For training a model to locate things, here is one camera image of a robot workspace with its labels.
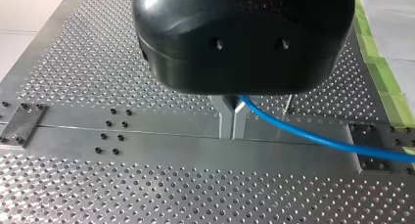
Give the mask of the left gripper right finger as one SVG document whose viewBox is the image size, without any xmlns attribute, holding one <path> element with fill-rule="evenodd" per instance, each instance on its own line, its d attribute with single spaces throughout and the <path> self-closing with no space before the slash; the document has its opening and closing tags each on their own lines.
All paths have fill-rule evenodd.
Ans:
<svg viewBox="0 0 415 224">
<path fill-rule="evenodd" d="M 233 139 L 243 139 L 245 137 L 247 117 L 250 112 L 251 109 L 241 98 L 238 98 L 235 101 L 232 132 Z"/>
</svg>

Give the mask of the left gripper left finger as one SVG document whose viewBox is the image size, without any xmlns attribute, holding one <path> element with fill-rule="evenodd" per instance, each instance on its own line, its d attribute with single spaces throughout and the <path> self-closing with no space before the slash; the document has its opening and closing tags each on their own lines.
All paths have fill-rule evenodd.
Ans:
<svg viewBox="0 0 415 224">
<path fill-rule="evenodd" d="M 231 139 L 234 114 L 231 98 L 225 95 L 211 95 L 210 100 L 219 114 L 219 138 Z"/>
</svg>

